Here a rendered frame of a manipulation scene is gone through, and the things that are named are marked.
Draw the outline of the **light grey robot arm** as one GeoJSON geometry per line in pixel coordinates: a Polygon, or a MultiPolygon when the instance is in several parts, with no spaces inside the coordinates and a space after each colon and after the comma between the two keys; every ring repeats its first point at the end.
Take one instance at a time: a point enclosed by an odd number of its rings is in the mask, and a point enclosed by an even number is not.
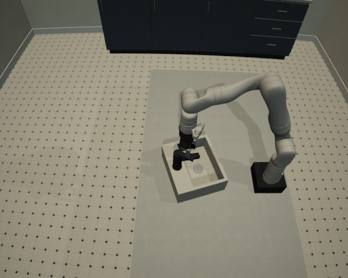
{"type": "Polygon", "coordinates": [[[200,98],[195,88],[184,89],[181,94],[180,121],[185,126],[194,126],[198,112],[213,105],[229,103],[251,90],[260,90],[269,109],[268,120],[275,136],[276,153],[272,155],[263,173],[263,180],[268,184],[275,184],[296,155],[289,132],[291,120],[287,109],[286,88],[276,72],[265,72],[228,85],[210,87],[200,98]]]}

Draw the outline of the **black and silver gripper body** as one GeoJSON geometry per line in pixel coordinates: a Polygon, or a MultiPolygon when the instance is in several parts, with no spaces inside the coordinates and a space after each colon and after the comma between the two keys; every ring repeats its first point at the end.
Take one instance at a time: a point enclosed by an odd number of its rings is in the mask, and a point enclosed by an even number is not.
{"type": "Polygon", "coordinates": [[[180,136],[180,142],[179,147],[188,149],[193,140],[198,139],[200,134],[202,133],[204,129],[205,123],[200,122],[196,123],[194,126],[185,126],[181,123],[179,125],[179,136],[180,136]]]}

